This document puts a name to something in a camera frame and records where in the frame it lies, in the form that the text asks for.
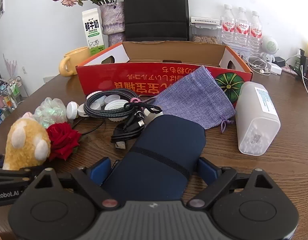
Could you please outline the black power adapter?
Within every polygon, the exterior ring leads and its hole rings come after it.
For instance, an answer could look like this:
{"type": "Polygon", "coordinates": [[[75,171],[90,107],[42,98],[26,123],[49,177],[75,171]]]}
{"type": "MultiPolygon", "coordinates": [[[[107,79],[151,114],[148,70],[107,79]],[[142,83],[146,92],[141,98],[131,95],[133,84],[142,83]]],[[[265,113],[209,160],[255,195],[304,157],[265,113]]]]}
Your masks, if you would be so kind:
{"type": "Polygon", "coordinates": [[[280,56],[275,56],[275,61],[273,61],[273,63],[282,68],[285,66],[285,59],[281,58],[280,56]]]}

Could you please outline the red orange cardboard box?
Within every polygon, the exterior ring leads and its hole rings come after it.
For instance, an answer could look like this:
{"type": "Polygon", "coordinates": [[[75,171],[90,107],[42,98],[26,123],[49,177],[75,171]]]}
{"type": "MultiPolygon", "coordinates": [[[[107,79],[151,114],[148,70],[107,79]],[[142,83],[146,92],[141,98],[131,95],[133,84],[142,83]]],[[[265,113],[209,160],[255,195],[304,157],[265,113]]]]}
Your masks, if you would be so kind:
{"type": "Polygon", "coordinates": [[[121,42],[76,66],[85,95],[127,88],[154,96],[204,66],[235,104],[253,72],[230,47],[190,41],[121,42]]]}

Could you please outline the water bottle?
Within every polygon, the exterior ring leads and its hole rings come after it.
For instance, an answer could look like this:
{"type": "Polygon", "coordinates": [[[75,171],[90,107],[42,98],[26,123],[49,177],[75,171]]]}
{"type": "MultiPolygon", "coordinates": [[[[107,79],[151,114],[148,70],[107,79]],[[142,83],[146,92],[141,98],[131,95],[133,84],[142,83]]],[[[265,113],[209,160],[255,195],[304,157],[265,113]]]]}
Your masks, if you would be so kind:
{"type": "Polygon", "coordinates": [[[224,11],[221,16],[221,25],[222,25],[222,42],[225,44],[234,43],[235,40],[235,29],[236,22],[235,17],[232,12],[232,7],[225,4],[224,11]]]}
{"type": "Polygon", "coordinates": [[[238,15],[236,17],[235,43],[239,46],[247,47],[249,32],[250,24],[247,19],[246,10],[239,7],[238,15]]]}
{"type": "Polygon", "coordinates": [[[259,18],[259,14],[256,11],[252,12],[252,18],[250,22],[250,32],[248,45],[250,52],[259,53],[262,41],[262,23],[259,18]]]}

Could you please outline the white green milk carton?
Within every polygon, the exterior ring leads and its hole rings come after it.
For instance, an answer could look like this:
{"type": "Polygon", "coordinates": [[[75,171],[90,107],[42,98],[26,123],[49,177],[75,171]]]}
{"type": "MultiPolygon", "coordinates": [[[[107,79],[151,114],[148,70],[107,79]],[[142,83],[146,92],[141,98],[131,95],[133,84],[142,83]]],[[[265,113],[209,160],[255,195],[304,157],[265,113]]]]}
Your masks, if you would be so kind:
{"type": "Polygon", "coordinates": [[[85,29],[86,41],[91,55],[97,54],[104,50],[105,45],[97,8],[83,11],[82,22],[85,29]]]}

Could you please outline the yellow ceramic mug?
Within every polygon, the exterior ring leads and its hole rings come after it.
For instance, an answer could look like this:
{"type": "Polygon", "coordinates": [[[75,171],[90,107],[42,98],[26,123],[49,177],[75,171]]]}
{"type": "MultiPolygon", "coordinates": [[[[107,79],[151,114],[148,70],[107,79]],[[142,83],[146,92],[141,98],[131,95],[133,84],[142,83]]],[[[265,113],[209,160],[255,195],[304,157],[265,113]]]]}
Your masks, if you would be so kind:
{"type": "Polygon", "coordinates": [[[77,74],[76,66],[91,56],[88,47],[81,47],[69,51],[59,64],[59,73],[64,77],[70,77],[77,74]]]}

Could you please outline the cotton swab plastic box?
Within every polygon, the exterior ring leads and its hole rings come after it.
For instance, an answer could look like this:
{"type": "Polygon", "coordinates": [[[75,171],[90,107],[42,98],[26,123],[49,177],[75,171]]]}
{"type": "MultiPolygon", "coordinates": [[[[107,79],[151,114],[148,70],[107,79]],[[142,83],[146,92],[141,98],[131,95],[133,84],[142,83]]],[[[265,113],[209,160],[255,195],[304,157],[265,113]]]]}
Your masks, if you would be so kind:
{"type": "Polygon", "coordinates": [[[235,111],[239,151],[247,155],[263,155],[281,128],[266,88],[259,83],[245,82],[241,86],[235,111]]]}

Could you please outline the red fabric rose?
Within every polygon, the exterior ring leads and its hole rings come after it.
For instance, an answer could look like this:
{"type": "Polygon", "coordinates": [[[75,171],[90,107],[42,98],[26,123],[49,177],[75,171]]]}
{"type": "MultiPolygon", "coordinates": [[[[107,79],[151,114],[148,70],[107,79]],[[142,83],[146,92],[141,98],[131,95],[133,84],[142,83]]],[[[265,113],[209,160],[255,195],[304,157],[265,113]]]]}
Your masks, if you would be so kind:
{"type": "Polygon", "coordinates": [[[54,159],[67,160],[74,152],[74,148],[79,146],[79,140],[82,136],[77,130],[72,129],[68,122],[49,126],[47,133],[51,141],[49,161],[54,159]]]}

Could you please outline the navy blue zip pouch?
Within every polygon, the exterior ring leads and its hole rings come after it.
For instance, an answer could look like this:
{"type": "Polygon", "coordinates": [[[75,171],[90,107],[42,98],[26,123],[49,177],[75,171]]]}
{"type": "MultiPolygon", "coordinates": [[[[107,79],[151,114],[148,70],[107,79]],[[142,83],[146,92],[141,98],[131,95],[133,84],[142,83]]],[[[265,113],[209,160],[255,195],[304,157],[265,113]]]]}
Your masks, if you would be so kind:
{"type": "Polygon", "coordinates": [[[146,126],[101,187],[121,203],[179,200],[205,144],[200,124],[161,115],[146,126]]]}

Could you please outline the white earphones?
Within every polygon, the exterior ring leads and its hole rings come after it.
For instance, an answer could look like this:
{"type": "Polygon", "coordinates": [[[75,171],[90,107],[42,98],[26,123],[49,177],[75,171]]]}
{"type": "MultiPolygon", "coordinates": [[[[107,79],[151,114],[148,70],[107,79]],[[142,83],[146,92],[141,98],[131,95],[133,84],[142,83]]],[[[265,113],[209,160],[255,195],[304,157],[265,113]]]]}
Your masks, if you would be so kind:
{"type": "Polygon", "coordinates": [[[271,74],[267,62],[260,53],[252,53],[247,57],[247,65],[259,75],[269,76],[271,74]]]}

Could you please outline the open white jar lid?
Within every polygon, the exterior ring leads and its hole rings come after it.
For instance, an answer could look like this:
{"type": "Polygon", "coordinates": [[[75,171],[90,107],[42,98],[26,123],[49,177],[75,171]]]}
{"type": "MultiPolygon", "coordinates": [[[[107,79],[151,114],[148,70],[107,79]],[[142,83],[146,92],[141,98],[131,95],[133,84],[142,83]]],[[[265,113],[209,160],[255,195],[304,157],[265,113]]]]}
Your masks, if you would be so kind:
{"type": "MultiPolygon", "coordinates": [[[[109,111],[109,110],[123,108],[125,103],[128,103],[128,101],[124,100],[124,99],[115,100],[113,102],[110,102],[108,105],[106,105],[104,110],[109,111]]],[[[109,120],[112,121],[112,122],[119,122],[119,121],[123,121],[125,119],[127,119],[127,116],[119,117],[119,118],[109,118],[109,120]]]]}

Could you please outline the black paper shopping bag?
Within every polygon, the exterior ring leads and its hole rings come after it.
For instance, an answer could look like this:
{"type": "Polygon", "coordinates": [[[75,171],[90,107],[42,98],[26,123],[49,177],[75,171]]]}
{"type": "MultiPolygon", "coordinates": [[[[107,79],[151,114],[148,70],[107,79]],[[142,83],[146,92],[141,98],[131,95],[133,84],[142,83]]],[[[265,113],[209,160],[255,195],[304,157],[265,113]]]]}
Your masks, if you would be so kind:
{"type": "Polygon", "coordinates": [[[188,41],[188,0],[124,0],[127,41],[188,41]]]}

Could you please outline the large ridged white cap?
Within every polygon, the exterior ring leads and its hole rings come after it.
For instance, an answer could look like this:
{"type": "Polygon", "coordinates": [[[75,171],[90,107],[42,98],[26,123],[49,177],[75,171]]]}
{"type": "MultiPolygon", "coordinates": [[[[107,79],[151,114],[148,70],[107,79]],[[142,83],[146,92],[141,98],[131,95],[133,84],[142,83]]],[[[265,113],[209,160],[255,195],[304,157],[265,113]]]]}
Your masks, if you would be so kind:
{"type": "Polygon", "coordinates": [[[78,107],[79,105],[74,101],[70,101],[67,104],[66,116],[68,120],[74,120],[78,117],[78,107]]]}

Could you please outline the yellow white plush toy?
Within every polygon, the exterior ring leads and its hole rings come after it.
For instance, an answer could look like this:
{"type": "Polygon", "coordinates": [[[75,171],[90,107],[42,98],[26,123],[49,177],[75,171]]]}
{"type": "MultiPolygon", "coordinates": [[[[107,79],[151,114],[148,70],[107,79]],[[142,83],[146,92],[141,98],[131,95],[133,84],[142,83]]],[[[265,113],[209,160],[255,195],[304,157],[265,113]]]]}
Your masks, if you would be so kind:
{"type": "Polygon", "coordinates": [[[7,136],[4,170],[42,165],[51,153],[46,129],[27,112],[11,126],[7,136]]]}

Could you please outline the purple fabric drawstring pouch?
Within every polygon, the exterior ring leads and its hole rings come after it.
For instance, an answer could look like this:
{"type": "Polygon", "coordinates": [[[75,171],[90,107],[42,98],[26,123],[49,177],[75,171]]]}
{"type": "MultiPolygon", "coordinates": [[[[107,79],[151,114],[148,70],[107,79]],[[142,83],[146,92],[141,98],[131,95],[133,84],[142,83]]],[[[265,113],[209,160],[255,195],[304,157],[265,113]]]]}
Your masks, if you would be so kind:
{"type": "Polygon", "coordinates": [[[154,104],[164,114],[196,122],[204,129],[220,126],[222,132],[227,124],[234,122],[236,113],[228,97],[204,66],[155,96],[154,104]]]}

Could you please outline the water bottle left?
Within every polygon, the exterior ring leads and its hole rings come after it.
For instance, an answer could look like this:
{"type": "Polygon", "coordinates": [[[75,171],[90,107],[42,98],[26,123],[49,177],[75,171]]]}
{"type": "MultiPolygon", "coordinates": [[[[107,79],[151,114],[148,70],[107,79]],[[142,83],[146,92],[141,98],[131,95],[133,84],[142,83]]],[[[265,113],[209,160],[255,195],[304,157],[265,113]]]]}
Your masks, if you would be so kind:
{"type": "Polygon", "coordinates": [[[235,40],[235,29],[236,22],[235,17],[232,12],[232,7],[225,4],[224,11],[221,16],[221,25],[222,25],[222,42],[225,44],[234,43],[235,40]]]}

